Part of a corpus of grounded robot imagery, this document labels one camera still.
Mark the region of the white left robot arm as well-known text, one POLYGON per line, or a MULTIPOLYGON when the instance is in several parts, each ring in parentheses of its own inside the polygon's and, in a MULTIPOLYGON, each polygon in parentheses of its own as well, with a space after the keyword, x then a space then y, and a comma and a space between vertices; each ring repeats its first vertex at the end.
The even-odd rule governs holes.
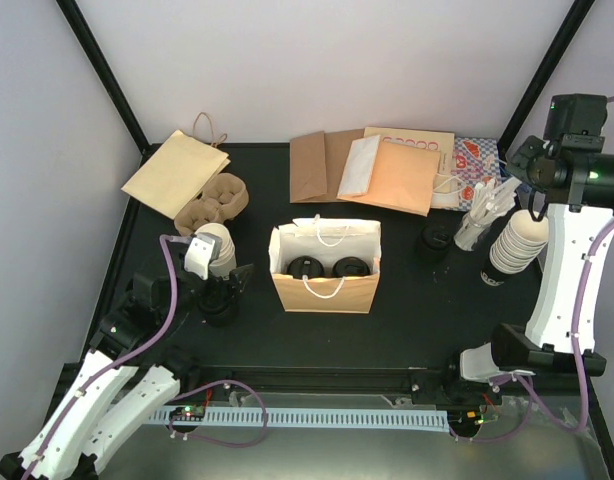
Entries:
POLYGON ((253 273, 238 267, 227 279, 200 279, 172 267, 161 276, 135 273, 126 291, 101 319, 80 370, 42 430, 19 452, 0 460, 5 479, 96 479, 133 433, 171 401, 202 399, 176 407, 169 419, 203 416, 219 386, 198 360, 170 343, 193 312, 211 326, 239 313, 253 273))

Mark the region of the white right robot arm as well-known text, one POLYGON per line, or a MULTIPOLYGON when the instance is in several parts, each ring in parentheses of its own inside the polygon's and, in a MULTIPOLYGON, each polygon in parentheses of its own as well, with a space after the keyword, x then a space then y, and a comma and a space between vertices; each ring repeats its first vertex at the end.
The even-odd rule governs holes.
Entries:
POLYGON ((544 194, 549 237, 542 283, 524 327, 500 324, 489 343, 460 354, 441 379, 444 396, 463 403, 502 375, 541 371, 603 374, 596 354, 594 313, 607 251, 614 235, 614 154, 603 151, 609 98, 564 94, 552 98, 544 133, 528 137, 507 170, 544 194))

